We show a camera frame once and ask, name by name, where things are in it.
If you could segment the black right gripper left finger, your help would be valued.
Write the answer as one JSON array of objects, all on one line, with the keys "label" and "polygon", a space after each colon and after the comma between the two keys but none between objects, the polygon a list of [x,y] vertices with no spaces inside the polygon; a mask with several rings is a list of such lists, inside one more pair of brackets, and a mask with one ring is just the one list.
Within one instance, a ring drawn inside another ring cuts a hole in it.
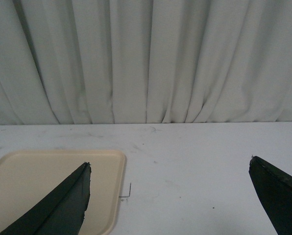
[{"label": "black right gripper left finger", "polygon": [[90,200],[91,165],[83,163],[1,235],[77,235]]}]

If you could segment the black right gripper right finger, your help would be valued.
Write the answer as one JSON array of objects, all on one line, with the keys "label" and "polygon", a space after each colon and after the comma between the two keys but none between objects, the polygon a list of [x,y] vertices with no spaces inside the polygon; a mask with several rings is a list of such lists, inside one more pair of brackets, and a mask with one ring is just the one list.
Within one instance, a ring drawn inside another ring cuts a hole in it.
[{"label": "black right gripper right finger", "polygon": [[249,175],[259,201],[279,235],[292,235],[292,176],[254,156]]}]

